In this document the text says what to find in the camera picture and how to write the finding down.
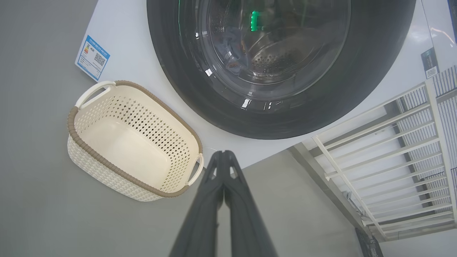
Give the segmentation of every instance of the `qr code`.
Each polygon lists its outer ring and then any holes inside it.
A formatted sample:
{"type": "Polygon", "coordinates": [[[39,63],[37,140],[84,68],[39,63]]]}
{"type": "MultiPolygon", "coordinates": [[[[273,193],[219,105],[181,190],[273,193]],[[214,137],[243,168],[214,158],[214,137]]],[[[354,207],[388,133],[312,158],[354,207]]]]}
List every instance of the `qr code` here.
{"type": "Polygon", "coordinates": [[[103,58],[103,57],[102,57],[101,55],[99,55],[98,53],[95,54],[94,60],[95,60],[96,62],[98,62],[98,64],[100,64],[101,66],[103,66],[103,65],[105,64],[105,61],[106,61],[106,59],[103,58]]]}
{"type": "Polygon", "coordinates": [[[438,74],[438,69],[435,66],[435,67],[431,68],[430,70],[426,71],[425,73],[427,75],[427,79],[429,79],[429,78],[435,76],[436,74],[438,74]]]}

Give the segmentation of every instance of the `washing machine drum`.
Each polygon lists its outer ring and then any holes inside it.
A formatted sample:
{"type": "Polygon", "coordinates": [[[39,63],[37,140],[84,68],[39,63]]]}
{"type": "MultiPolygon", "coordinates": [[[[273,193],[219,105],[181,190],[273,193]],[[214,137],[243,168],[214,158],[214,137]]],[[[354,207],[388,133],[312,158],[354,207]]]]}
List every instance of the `washing machine drum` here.
{"type": "Polygon", "coordinates": [[[322,128],[365,99],[408,33],[414,0],[147,3],[173,87],[213,125],[256,139],[322,128]]]}

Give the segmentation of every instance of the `laundry basket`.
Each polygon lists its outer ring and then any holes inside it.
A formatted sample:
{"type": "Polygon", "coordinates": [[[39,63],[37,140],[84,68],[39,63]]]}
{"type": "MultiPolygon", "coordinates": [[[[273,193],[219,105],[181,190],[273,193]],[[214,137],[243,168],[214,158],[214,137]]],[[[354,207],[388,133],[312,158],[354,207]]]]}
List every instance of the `laundry basket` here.
{"type": "Polygon", "coordinates": [[[88,89],[68,115],[68,130],[71,160],[138,201],[178,196],[203,169],[196,133],[162,101],[130,81],[104,81],[88,89]],[[105,90],[86,102],[101,88],[105,90]]]}

